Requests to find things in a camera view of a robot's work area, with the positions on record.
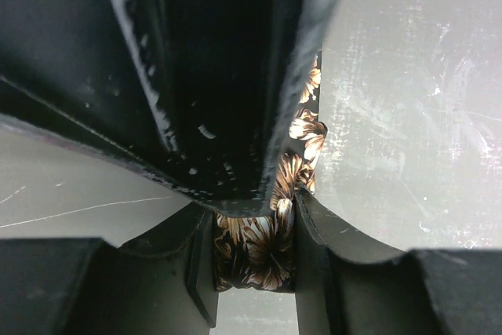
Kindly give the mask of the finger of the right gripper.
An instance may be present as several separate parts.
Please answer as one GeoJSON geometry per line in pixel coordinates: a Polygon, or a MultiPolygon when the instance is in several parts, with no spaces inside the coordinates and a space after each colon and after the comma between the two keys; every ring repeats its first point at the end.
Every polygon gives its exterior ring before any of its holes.
{"type": "Polygon", "coordinates": [[[1,125],[261,217],[337,2],[1,0],[1,125]]]}

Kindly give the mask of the brown floral tie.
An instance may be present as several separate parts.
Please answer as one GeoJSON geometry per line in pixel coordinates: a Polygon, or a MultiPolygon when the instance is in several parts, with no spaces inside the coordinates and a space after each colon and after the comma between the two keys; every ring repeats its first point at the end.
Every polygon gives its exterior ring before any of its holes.
{"type": "Polygon", "coordinates": [[[322,55],[316,54],[289,126],[264,217],[213,218],[213,280],[231,288],[291,293],[295,279],[295,193],[315,189],[315,167],[328,133],[319,120],[322,55]]]}

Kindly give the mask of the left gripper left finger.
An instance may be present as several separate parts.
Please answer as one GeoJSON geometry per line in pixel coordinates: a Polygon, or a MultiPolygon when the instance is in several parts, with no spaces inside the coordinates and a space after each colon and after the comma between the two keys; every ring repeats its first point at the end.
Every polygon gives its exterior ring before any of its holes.
{"type": "Polygon", "coordinates": [[[4,239],[4,334],[207,334],[216,325],[212,213],[191,203],[114,247],[4,239]]]}

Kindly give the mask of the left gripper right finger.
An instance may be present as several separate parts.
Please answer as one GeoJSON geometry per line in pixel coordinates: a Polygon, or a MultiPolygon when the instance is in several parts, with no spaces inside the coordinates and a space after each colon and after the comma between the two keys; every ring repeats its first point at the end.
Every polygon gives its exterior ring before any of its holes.
{"type": "Polygon", "coordinates": [[[498,249],[401,251],[295,195],[302,334],[498,334],[498,249]]]}

